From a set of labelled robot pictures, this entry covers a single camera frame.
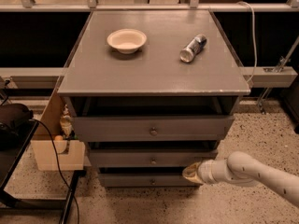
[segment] speckled floor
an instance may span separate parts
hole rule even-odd
[[[299,135],[276,101],[267,102],[262,115],[253,102],[244,102],[219,146],[217,159],[240,150],[257,160],[299,175]],[[20,198],[62,197],[64,184],[56,172],[40,172],[29,147],[6,191]],[[76,192],[80,223],[299,223],[299,208],[263,185],[240,188],[229,184],[200,188],[104,189],[92,167]],[[4,215],[0,223],[58,223],[57,212]],[[75,206],[68,223],[76,223]]]

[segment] bowl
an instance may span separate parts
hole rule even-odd
[[[121,29],[109,35],[107,43],[122,54],[132,54],[147,41],[147,36],[135,29]]]

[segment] silver can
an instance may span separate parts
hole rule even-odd
[[[194,57],[200,53],[206,45],[206,37],[197,35],[179,54],[180,59],[185,63],[193,61]]]

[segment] robotic arm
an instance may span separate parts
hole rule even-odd
[[[183,176],[199,184],[226,182],[241,187],[264,184],[282,198],[299,207],[299,177],[264,165],[243,152],[232,153],[227,160],[197,162]]]

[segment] black metal frame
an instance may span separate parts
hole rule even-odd
[[[5,186],[7,185],[8,180],[12,176],[15,168],[17,167],[22,154],[30,144],[30,140],[33,134],[36,131],[38,126],[37,121],[29,121],[28,124],[32,127],[29,129],[28,134],[24,137],[24,141],[22,146],[19,147],[20,151],[18,155],[15,157],[14,162],[11,164],[10,169],[7,172],[6,177],[2,181],[0,186],[0,203],[4,204],[6,207],[0,208],[0,212],[11,212],[11,211],[20,211],[20,210],[61,210],[61,218],[59,223],[66,223],[69,215],[69,211],[71,208],[71,203],[74,199],[78,178],[80,176],[85,176],[86,171],[84,170],[76,170],[73,173],[72,180],[70,183],[70,189],[66,194],[65,199],[57,200],[57,199],[17,199],[11,196],[9,193],[4,191]]]

